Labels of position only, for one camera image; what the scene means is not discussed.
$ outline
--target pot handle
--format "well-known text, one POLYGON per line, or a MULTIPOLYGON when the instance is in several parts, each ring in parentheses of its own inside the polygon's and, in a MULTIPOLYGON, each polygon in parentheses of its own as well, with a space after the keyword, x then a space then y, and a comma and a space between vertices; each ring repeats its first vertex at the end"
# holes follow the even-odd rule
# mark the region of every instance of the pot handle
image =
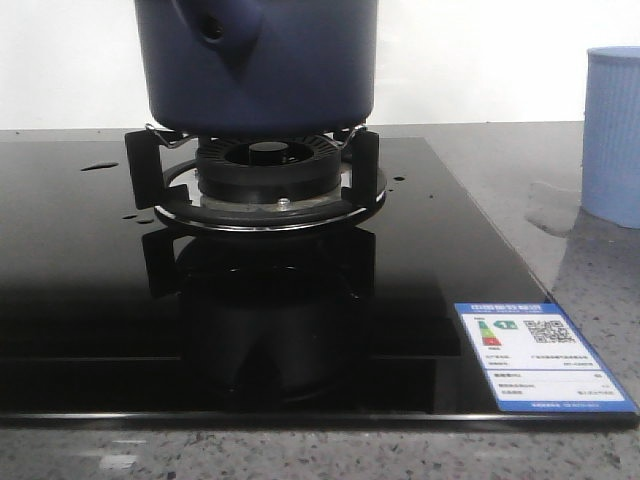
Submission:
POLYGON ((263 12, 256 0, 172 0, 194 36, 219 53, 249 49, 260 34, 263 12))

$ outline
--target water droplet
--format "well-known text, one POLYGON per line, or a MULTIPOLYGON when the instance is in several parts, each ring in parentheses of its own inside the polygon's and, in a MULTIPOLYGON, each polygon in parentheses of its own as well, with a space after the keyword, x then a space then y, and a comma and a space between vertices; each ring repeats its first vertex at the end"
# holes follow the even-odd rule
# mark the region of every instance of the water droplet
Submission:
POLYGON ((102 170, 103 168, 113 168, 119 165, 118 162, 98 162, 93 165, 89 165, 88 167, 81 168, 80 170, 83 172, 88 172, 90 170, 102 170))

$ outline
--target black glass cooktop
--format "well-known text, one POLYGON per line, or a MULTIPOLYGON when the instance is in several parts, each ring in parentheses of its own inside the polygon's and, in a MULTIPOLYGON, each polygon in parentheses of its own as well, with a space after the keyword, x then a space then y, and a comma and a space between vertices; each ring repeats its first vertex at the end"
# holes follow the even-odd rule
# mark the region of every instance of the black glass cooktop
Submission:
POLYGON ((3 143, 0 162, 3 424, 637 422, 499 411, 454 303, 550 300, 421 139, 382 141, 379 213, 304 235, 167 229, 135 210, 123 142, 3 143))

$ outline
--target burner cap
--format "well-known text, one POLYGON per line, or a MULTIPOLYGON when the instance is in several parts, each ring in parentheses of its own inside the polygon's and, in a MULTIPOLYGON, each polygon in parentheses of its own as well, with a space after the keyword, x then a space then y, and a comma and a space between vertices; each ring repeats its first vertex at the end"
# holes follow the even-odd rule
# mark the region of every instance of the burner cap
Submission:
POLYGON ((251 165, 267 167, 285 165, 289 162, 289 145, 284 142, 258 142, 249 145, 251 165))

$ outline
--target energy label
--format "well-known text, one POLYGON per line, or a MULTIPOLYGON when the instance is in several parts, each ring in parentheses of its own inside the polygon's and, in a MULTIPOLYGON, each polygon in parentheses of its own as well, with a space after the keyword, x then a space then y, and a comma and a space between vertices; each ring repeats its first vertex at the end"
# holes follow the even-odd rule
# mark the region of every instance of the energy label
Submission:
POLYGON ((636 412, 555 304, 457 303, 502 411, 636 412))

